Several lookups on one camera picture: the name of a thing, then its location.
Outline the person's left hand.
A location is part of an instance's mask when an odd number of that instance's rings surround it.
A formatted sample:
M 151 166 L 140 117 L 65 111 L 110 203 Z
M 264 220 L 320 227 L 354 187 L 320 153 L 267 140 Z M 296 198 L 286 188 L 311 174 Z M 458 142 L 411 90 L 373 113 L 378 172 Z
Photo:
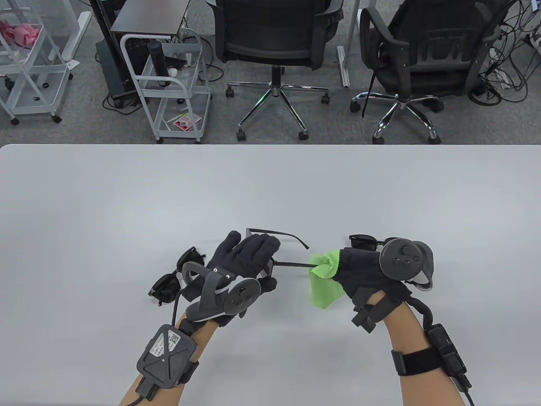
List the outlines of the person's left hand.
M 233 230 L 208 263 L 185 261 L 180 269 L 185 283 L 180 294 L 189 305 L 178 330 L 191 336 L 207 321 L 225 326 L 234 317 L 243 317 L 262 294 L 276 288 L 268 267 L 279 247 L 279 240 L 268 233 L 242 238 Z

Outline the person's right hand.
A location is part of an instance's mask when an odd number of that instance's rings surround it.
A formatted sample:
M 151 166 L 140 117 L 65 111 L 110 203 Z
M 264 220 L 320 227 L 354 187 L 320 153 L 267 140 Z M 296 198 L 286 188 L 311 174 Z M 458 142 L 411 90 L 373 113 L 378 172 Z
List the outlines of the person's right hand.
M 357 314 L 352 321 L 371 333 L 376 324 L 408 300 L 412 291 L 381 270 L 379 252 L 345 248 L 333 279 L 352 300 Z

